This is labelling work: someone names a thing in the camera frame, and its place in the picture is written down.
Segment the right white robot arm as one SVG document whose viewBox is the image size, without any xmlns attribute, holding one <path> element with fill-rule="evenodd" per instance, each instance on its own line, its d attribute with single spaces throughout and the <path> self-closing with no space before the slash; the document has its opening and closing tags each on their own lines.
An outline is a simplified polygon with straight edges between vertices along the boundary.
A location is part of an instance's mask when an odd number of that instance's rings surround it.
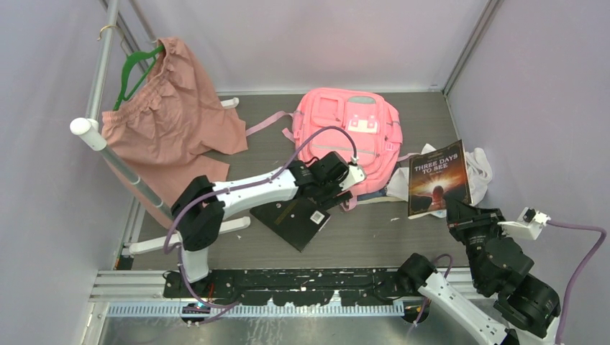
<svg viewBox="0 0 610 345">
<path fill-rule="evenodd" d="M 445 198 L 447 227 L 464 244 L 475 291 L 494 297 L 496 321 L 454 288 L 426 257 L 414 253 L 397 272 L 400 288 L 421 294 L 456 320 L 477 344 L 555 344 L 560 323 L 558 293 L 533 276 L 534 261 L 516 239 L 535 240 L 550 217 L 525 208 L 506 221 L 498 208 L 477 208 Z"/>
</svg>

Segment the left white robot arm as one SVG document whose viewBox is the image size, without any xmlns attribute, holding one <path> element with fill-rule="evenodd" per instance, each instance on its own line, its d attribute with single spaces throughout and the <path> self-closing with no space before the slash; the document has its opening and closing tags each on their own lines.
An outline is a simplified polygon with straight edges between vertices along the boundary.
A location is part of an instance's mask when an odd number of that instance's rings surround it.
<svg viewBox="0 0 610 345">
<path fill-rule="evenodd" d="M 170 208 L 181 244 L 182 288 L 194 297 L 210 286 L 209 247 L 222 222 L 250 211 L 299 250 L 328 222 L 328 210 L 351 198 L 349 189 L 366 179 L 355 161 L 336 152 L 309 164 L 293 160 L 270 173 L 228 182 L 194 178 Z"/>
</svg>

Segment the pink student backpack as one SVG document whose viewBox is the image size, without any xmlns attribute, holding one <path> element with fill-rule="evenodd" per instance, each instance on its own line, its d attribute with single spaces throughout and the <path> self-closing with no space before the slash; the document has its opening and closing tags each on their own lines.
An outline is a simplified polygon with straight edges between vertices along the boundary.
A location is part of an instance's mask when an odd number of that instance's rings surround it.
<svg viewBox="0 0 610 345">
<path fill-rule="evenodd" d="M 366 178 L 350 188 L 342 202 L 349 211 L 363 196 L 382 191 L 400 162 L 403 133 L 398 110 L 376 93 L 338 88 L 315 88 L 290 114 L 291 129 L 283 135 L 295 144 L 298 159 L 309 161 L 336 152 L 346 162 L 359 164 Z"/>
</svg>

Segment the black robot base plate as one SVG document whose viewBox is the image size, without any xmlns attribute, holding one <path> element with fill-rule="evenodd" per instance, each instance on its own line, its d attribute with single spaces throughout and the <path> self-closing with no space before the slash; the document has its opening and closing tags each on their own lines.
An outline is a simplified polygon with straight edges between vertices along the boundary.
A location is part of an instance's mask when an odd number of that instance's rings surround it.
<svg viewBox="0 0 610 345">
<path fill-rule="evenodd" d="M 295 307 L 390 305 L 417 296 L 396 270 L 386 268 L 212 270 L 202 280 L 186 284 L 181 273 L 162 274 L 164 298 L 202 299 L 215 305 Z"/>
</svg>

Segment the Three Days To See book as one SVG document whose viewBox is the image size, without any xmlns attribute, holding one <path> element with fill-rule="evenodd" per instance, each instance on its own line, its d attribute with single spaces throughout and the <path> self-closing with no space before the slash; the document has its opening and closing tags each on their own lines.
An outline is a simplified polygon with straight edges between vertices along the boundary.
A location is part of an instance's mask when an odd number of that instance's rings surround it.
<svg viewBox="0 0 610 345">
<path fill-rule="evenodd" d="M 409 160 L 408 218 L 445 211 L 446 198 L 472 203 L 461 140 Z"/>
</svg>

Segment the Moon and Sixpence book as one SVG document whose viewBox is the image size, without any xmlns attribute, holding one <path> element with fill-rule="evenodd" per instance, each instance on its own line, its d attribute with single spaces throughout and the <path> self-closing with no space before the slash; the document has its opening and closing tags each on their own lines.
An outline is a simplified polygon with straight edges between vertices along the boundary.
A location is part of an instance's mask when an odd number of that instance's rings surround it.
<svg viewBox="0 0 610 345">
<path fill-rule="evenodd" d="M 307 198 L 266 203 L 251 208 L 250 215 L 299 252 L 331 219 L 330 213 Z"/>
</svg>

